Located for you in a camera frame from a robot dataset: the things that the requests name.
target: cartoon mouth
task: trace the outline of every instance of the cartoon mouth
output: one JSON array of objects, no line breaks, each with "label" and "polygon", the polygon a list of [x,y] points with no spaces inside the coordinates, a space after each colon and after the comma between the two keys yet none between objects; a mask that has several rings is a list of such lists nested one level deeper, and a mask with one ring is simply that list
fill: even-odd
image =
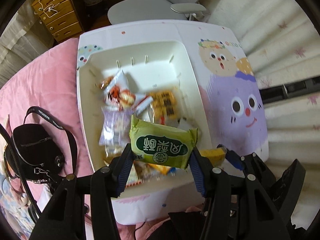
[{"label": "cartoon mouth", "polygon": [[254,120],[253,120],[253,122],[252,122],[251,124],[246,125],[246,128],[249,128],[249,127],[253,126],[253,124],[254,124],[255,122],[257,122],[257,118],[254,118]]}]

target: red dot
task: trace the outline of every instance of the red dot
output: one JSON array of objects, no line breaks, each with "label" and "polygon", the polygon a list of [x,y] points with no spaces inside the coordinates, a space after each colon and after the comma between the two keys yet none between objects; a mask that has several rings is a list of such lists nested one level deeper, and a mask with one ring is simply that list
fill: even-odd
[{"label": "red dot", "polygon": [[250,116],[250,109],[249,109],[249,108],[246,108],[246,109],[245,109],[245,115],[246,115],[246,116]]}]

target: black handbag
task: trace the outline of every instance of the black handbag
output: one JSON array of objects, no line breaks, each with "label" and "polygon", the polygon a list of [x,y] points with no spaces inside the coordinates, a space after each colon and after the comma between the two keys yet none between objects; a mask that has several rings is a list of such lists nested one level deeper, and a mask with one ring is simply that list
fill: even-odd
[{"label": "black handbag", "polygon": [[[66,132],[71,150],[73,173],[76,171],[78,150],[76,140],[72,133],[59,125],[59,122],[46,110],[38,106],[32,106],[28,109],[23,125],[13,130],[11,138],[6,130],[2,126],[0,127],[0,133],[8,143],[4,151],[4,162],[7,173],[12,179],[21,179],[21,183],[33,206],[33,210],[39,217],[41,212],[31,194],[27,180],[37,184],[48,183],[51,185],[51,191],[53,192],[64,179],[58,174],[64,166],[65,158],[42,125],[34,123],[25,124],[27,116],[31,113],[38,114],[56,128]],[[7,163],[14,171],[14,176],[11,175]],[[33,218],[37,220],[33,211],[31,213]]]}]

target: sheer curtain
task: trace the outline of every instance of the sheer curtain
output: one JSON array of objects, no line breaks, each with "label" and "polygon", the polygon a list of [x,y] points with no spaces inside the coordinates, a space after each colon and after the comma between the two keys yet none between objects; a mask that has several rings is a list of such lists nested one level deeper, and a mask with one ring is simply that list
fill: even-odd
[{"label": "sheer curtain", "polygon": [[[201,0],[207,22],[230,28],[260,89],[320,76],[320,37],[295,0]],[[270,169],[298,158],[307,170],[292,216],[307,228],[320,207],[320,93],[265,105]]]},{"label": "sheer curtain", "polygon": [[21,68],[47,51],[53,37],[26,0],[0,37],[0,88]]}]

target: green snack package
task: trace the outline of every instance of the green snack package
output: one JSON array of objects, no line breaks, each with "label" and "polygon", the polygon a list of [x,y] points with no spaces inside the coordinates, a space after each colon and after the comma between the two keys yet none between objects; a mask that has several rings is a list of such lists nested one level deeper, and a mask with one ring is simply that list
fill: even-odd
[{"label": "green snack package", "polygon": [[185,169],[198,140],[198,129],[184,131],[132,115],[130,139],[136,160]]}]

